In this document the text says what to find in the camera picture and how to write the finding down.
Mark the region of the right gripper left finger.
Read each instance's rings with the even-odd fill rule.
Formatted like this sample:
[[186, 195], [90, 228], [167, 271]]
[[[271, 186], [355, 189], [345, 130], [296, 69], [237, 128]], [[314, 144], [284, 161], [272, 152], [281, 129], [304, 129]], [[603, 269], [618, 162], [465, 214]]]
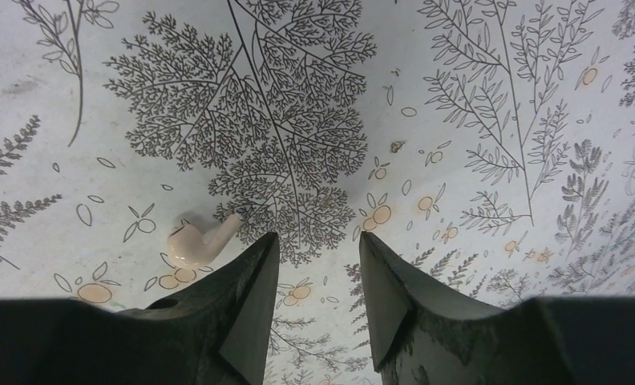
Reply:
[[261, 384], [279, 265], [267, 233], [144, 309], [0, 300], [0, 384]]

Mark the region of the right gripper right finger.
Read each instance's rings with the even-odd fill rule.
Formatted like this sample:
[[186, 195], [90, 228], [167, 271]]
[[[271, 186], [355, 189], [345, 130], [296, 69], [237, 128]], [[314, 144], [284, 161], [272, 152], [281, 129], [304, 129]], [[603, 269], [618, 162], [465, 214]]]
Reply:
[[374, 369], [385, 384], [635, 384], [635, 297], [534, 297], [503, 310], [360, 236]]

